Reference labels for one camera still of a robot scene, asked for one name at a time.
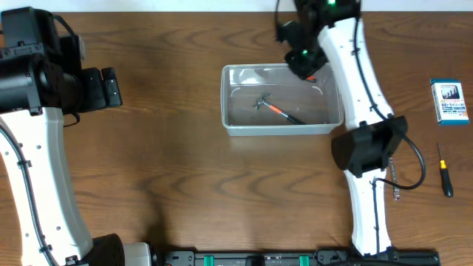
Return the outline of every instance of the wood grain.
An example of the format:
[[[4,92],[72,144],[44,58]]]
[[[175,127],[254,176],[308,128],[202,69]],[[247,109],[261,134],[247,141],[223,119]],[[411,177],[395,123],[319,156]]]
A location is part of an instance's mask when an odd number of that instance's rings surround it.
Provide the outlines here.
[[[199,250],[312,250],[348,246],[347,182],[330,135],[229,137],[220,114],[227,64],[280,63],[270,13],[64,14],[87,46],[84,67],[114,67],[124,105],[84,114],[65,129],[81,214],[93,236]],[[427,178],[400,202],[387,188],[397,248],[434,248],[443,265],[473,260],[471,126],[440,127],[430,78],[459,78],[473,113],[473,20],[469,13],[367,13],[367,44],[381,88],[422,151]],[[438,173],[444,147],[455,197]],[[419,177],[404,143],[402,183]],[[21,239],[1,167],[0,265],[19,265]]]

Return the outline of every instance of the black and yellow screwdriver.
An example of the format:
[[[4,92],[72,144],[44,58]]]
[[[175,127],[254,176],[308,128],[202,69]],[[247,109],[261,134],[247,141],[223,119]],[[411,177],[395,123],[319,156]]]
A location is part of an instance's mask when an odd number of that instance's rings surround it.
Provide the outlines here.
[[[439,143],[437,143],[437,148],[438,156],[440,157],[440,176],[442,177],[443,194],[447,197],[453,197],[453,186],[452,182],[450,182],[449,170],[446,167],[445,160],[442,158]]]

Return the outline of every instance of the hammer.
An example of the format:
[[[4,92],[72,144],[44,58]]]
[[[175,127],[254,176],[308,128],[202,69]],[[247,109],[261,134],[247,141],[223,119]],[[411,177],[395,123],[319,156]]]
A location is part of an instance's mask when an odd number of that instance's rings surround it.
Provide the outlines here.
[[[283,112],[281,109],[275,107],[274,105],[272,105],[271,103],[268,103],[266,100],[265,100],[265,97],[271,95],[270,92],[266,92],[262,97],[260,98],[257,98],[256,99],[256,110],[259,109],[259,107],[264,104],[266,105],[267,107],[269,107],[269,109],[275,111],[276,113],[282,115],[283,117],[286,117],[286,119],[288,119],[290,122],[292,122],[294,125],[305,125],[304,122],[300,121],[299,119],[295,118],[294,116],[292,115],[289,115],[288,113],[286,112]]]

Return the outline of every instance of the white background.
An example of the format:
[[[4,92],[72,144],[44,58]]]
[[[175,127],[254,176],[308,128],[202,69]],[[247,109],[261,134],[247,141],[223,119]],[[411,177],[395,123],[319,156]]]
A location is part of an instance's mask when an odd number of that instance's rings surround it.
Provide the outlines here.
[[[32,6],[58,12],[93,11],[273,11],[276,0],[0,0],[0,10]],[[293,11],[293,0],[281,0]],[[473,11],[473,0],[362,0],[364,11]]]

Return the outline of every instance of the green marking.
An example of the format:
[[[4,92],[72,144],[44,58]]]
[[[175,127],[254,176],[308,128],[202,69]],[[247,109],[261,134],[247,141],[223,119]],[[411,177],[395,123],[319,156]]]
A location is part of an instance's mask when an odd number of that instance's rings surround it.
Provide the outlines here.
[[[214,257],[204,256],[204,266],[214,266]]]
[[[299,257],[300,266],[310,266],[309,256],[300,256]]]

